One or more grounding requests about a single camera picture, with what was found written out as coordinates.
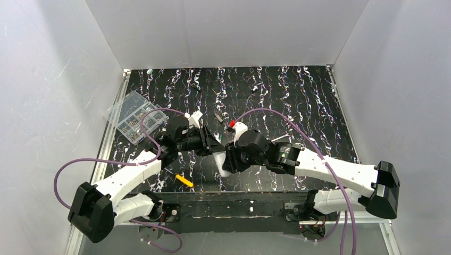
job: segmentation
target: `white backdrop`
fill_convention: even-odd
[[[333,64],[368,0],[86,0],[125,69]]]
[[[451,2],[370,0],[334,74],[363,163],[401,181],[402,254],[449,254]]]
[[[61,255],[69,211],[53,177],[97,156],[122,71],[83,0],[0,1],[0,64],[0,254]],[[67,203],[92,171],[62,174]]]

